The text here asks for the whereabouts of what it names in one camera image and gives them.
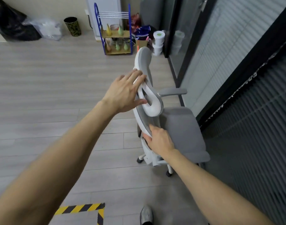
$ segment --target drying rack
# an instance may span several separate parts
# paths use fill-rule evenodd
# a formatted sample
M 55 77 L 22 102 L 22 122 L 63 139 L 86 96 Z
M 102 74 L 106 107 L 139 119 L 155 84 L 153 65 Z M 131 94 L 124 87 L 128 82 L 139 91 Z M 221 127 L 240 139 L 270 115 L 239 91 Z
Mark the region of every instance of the drying rack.
M 132 54 L 133 53 L 133 42 L 132 42 L 132 27 L 130 26 L 130 30 L 124 30 L 123 35 L 118 34 L 118 30 L 111 30 L 112 35 L 109 36 L 106 33 L 106 30 L 103 29 L 103 26 L 101 24 L 101 18 L 116 18 L 116 19 L 128 19 L 129 24 L 132 22 L 130 18 L 130 4 L 128 4 L 128 12 L 99 12 L 97 4 L 94 3 L 94 9 L 95 9 L 95 16 L 96 21 L 98 24 L 98 29 L 100 33 L 100 38 L 103 46 L 103 51 L 105 55 L 115 55 L 115 54 Z M 129 38 L 130 39 L 130 45 L 128 50 L 124 50 L 123 45 L 120 46 L 120 50 L 116 50 L 115 45 L 111 45 L 111 52 L 109 52 L 106 49 L 106 38 Z

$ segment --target foot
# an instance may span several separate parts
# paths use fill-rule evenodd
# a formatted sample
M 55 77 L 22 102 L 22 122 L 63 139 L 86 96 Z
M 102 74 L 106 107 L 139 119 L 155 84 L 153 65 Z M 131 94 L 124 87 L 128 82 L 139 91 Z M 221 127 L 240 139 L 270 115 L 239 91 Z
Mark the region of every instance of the foot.
M 148 205 L 145 205 L 140 213 L 140 224 L 143 225 L 144 223 L 146 224 L 153 223 L 152 209 Z

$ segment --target office chair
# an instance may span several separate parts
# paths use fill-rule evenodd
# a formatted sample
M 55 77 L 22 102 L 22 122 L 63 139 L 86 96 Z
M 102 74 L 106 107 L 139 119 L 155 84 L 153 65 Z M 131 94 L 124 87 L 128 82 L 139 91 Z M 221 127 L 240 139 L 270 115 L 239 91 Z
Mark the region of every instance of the office chair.
M 183 88 L 165 88 L 156 91 L 153 88 L 149 69 L 150 62 L 151 51 L 147 47 L 140 48 L 135 57 L 134 68 L 141 70 L 143 74 L 147 75 L 147 78 L 139 87 L 136 99 L 146 99 L 148 103 L 133 109 L 138 123 L 138 136 L 144 150 L 144 154 L 139 156 L 137 162 L 141 163 L 144 160 L 147 164 L 153 166 L 166 164 L 168 166 L 166 175 L 170 177 L 173 174 L 171 166 L 150 150 L 142 137 L 141 132 L 152 137 L 149 124 L 167 130 L 175 148 L 191 162 L 207 162 L 210 160 L 210 155 L 206 151 L 205 142 L 192 111 L 186 107 L 164 108 L 162 97 L 186 94 L 187 90 Z

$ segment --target black garbage bag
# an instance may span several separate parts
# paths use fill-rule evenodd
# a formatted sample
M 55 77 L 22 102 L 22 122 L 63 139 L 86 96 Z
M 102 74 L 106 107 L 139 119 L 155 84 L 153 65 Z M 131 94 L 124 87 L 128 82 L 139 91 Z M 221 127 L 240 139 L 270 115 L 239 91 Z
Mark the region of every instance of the black garbage bag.
M 20 41 L 33 41 L 41 38 L 41 35 L 32 25 L 23 22 L 27 15 L 10 7 L 0 0 L 0 33 Z

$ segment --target chair armrest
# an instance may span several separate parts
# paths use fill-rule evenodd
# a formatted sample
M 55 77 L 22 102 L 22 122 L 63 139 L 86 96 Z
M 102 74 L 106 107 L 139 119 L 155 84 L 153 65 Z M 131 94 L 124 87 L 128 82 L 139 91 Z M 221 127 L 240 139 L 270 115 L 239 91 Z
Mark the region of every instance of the chair armrest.
M 174 87 L 168 87 L 161 89 L 158 92 L 160 97 L 170 96 L 170 95 L 184 95 L 187 94 L 187 90 L 184 88 L 174 88 Z

